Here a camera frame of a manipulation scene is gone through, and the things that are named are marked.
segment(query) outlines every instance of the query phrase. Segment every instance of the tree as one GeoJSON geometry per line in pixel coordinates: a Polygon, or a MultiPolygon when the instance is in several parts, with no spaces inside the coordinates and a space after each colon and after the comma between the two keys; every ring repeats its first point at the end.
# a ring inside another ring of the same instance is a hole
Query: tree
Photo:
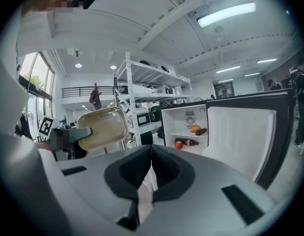
{"type": "MultiPolygon", "coordinates": [[[[29,80],[29,76],[30,76],[29,74],[25,74],[23,77],[24,77],[25,79],[29,80]]],[[[30,82],[31,82],[34,86],[40,88],[41,90],[44,90],[44,83],[41,82],[41,80],[40,80],[40,78],[39,78],[38,75],[32,75],[32,76],[30,77],[30,82]]]]}

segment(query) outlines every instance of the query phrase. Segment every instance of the soda bottle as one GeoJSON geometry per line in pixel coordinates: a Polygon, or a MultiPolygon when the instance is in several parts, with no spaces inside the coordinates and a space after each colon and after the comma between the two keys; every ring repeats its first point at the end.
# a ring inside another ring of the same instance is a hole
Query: soda bottle
{"type": "Polygon", "coordinates": [[[196,142],[192,139],[176,138],[175,142],[182,142],[183,144],[189,146],[199,145],[199,142],[196,142]]]}

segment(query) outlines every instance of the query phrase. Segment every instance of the man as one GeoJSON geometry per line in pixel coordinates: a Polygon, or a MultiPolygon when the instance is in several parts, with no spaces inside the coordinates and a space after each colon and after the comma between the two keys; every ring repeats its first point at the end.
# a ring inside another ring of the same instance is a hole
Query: man
{"type": "Polygon", "coordinates": [[[273,80],[268,80],[268,87],[270,87],[270,91],[280,90],[281,85],[278,82],[274,82],[273,80]]]}
{"type": "Polygon", "coordinates": [[[302,148],[304,141],[304,57],[300,57],[298,61],[299,69],[296,77],[296,88],[299,104],[300,119],[298,129],[296,131],[295,144],[298,149],[302,148]]]}

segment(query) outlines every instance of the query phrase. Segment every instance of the microwave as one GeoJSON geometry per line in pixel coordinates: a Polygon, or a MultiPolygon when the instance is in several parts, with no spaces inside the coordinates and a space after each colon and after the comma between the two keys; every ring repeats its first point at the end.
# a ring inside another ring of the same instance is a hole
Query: microwave
{"type": "MultiPolygon", "coordinates": [[[[135,112],[137,114],[137,120],[138,120],[139,127],[148,125],[151,123],[149,110],[147,108],[136,108],[135,112]]],[[[133,127],[131,112],[127,113],[127,120],[128,120],[128,124],[131,127],[133,127]]]]}

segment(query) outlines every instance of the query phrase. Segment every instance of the black shirt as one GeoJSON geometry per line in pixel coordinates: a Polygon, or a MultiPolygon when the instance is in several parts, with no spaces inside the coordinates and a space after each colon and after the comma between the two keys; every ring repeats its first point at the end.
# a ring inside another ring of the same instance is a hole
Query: black shirt
{"type": "Polygon", "coordinates": [[[298,94],[298,100],[300,103],[304,104],[304,73],[301,71],[297,72],[297,77],[296,77],[296,89],[297,89],[297,94],[298,94]]]}
{"type": "Polygon", "coordinates": [[[270,91],[273,91],[273,90],[280,90],[281,89],[281,86],[279,83],[276,83],[274,87],[270,87],[270,91]]]}

